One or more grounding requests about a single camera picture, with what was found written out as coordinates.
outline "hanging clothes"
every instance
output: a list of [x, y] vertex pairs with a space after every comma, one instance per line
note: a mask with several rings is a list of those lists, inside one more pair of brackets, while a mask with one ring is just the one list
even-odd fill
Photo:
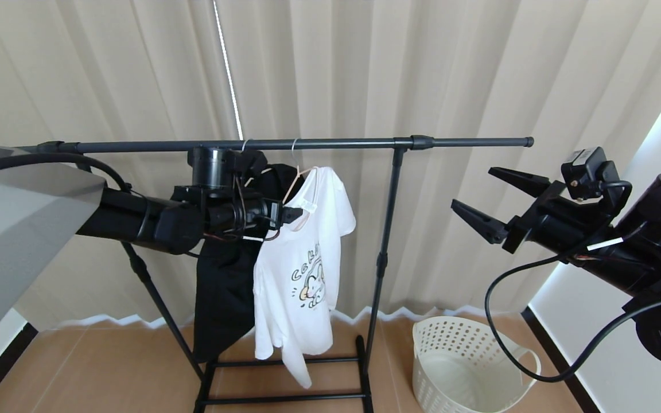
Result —
[[[282, 199], [296, 175], [294, 167], [268, 165], [271, 170], [252, 180], [249, 188], [270, 199]], [[300, 190], [300, 178], [293, 191]], [[265, 238], [267, 230], [250, 228], [250, 237]], [[254, 327], [254, 263], [262, 243], [236, 243], [207, 238], [197, 260], [193, 354], [199, 363], [212, 361]]]
[[286, 205], [304, 213], [262, 245], [254, 265], [255, 355], [266, 359], [281, 347], [286, 368], [308, 388], [312, 381], [302, 355], [333, 345], [341, 237], [356, 228], [356, 218], [343, 182], [329, 167], [311, 170]]

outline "black clothing rack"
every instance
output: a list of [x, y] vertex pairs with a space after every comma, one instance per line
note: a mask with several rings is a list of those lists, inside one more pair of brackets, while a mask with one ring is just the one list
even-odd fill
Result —
[[154, 283], [148, 277], [140, 276], [154, 301], [157, 309], [163, 317], [170, 331], [175, 336], [181, 350], [185, 353], [195, 374], [200, 379], [200, 391], [195, 400], [194, 413], [202, 412], [205, 406], [215, 404], [235, 403], [276, 403], [297, 402], [298, 400], [327, 400], [338, 398], [360, 398], [364, 407], [364, 413], [373, 413], [372, 392], [369, 382], [369, 363], [371, 359], [374, 331], [376, 329], [377, 312], [381, 297], [381, 287], [388, 262], [387, 249], [391, 235], [391, 223], [394, 215], [394, 201], [396, 200], [397, 188], [399, 188], [399, 175], [402, 170], [402, 159], [407, 150], [419, 151], [429, 148], [452, 148], [452, 147], [474, 147], [474, 146], [532, 146], [532, 138], [466, 138], [466, 139], [435, 139], [430, 136], [413, 135], [409, 138], [384, 138], [384, 139], [263, 139], [262, 141], [154, 141], [154, 142], [102, 142], [102, 143], [63, 143], [52, 142], [41, 146], [24, 147], [31, 152], [71, 152], [77, 154], [112, 153], [112, 152], [175, 152], [189, 151], [195, 147], [208, 147], [219, 149], [255, 149], [259, 151], [290, 150], [290, 149], [394, 149], [391, 162], [391, 178], [389, 181], [388, 199], [384, 227], [381, 237], [381, 246], [377, 257], [376, 282], [374, 287], [374, 298], [372, 301], [371, 319], [369, 321], [369, 333], [367, 343], [364, 347], [364, 338], [356, 337], [356, 356], [351, 357], [320, 357], [305, 359], [306, 363], [351, 363], [355, 361], [359, 366], [360, 390], [351, 393], [317, 394], [289, 396], [268, 396], [249, 398], [211, 398], [209, 397], [213, 374], [218, 368], [241, 368], [245, 366], [271, 366], [282, 364], [281, 360], [252, 360], [252, 361], [210, 361], [205, 370], [194, 358], [185, 338], [180, 333], [165, 301], [155, 288]]

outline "brown floor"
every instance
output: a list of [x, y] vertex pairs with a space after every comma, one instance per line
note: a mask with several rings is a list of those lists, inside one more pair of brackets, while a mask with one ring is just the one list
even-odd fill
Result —
[[[421, 412], [412, 392], [413, 322], [406, 317], [380, 322], [370, 364], [372, 398], [377, 412]], [[335, 320], [335, 344], [326, 355], [354, 355], [354, 338], [366, 337], [368, 317], [352, 326]], [[501, 331], [543, 358], [543, 373], [553, 364], [521, 317], [499, 317]], [[192, 342], [192, 327], [183, 328]], [[241, 340], [222, 360], [246, 360], [254, 341]], [[359, 389], [354, 363], [310, 364], [314, 392]], [[0, 385], [0, 412], [192, 411], [199, 382], [170, 331], [140, 325], [93, 326], [42, 332]], [[212, 395], [291, 395], [304, 390], [284, 366], [219, 369]], [[359, 400], [321, 400], [280, 404], [209, 406], [206, 413], [226, 411], [361, 411]], [[580, 412], [566, 385], [537, 383], [512, 412]]]

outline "beige curtain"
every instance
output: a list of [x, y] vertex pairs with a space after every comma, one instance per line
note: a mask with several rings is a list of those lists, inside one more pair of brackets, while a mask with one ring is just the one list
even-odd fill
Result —
[[[528, 136], [530, 149], [409, 152], [402, 167], [385, 311], [480, 306], [494, 276], [546, 256], [489, 246], [449, 209], [507, 220], [531, 199], [489, 166], [556, 178], [574, 149], [622, 168], [661, 110], [661, 0], [218, 1], [244, 138]], [[237, 139], [213, 3], [0, 2], [0, 144]], [[292, 162], [287, 152], [268, 152]], [[140, 192], [189, 180], [183, 154], [102, 155]], [[304, 151], [335, 167], [356, 212], [344, 241], [341, 311], [370, 304], [389, 151]], [[141, 250], [178, 321], [195, 261]], [[501, 286], [519, 310], [550, 269]], [[115, 241], [74, 237], [17, 306], [46, 329], [107, 313], [158, 317]]]

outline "white plastic basket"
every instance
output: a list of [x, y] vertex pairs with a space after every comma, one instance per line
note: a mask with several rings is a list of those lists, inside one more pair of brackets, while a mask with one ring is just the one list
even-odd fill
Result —
[[[517, 359], [530, 353], [500, 334]], [[413, 327], [413, 388], [425, 413], [499, 413], [535, 383], [506, 358], [486, 324], [461, 317], [430, 317]]]

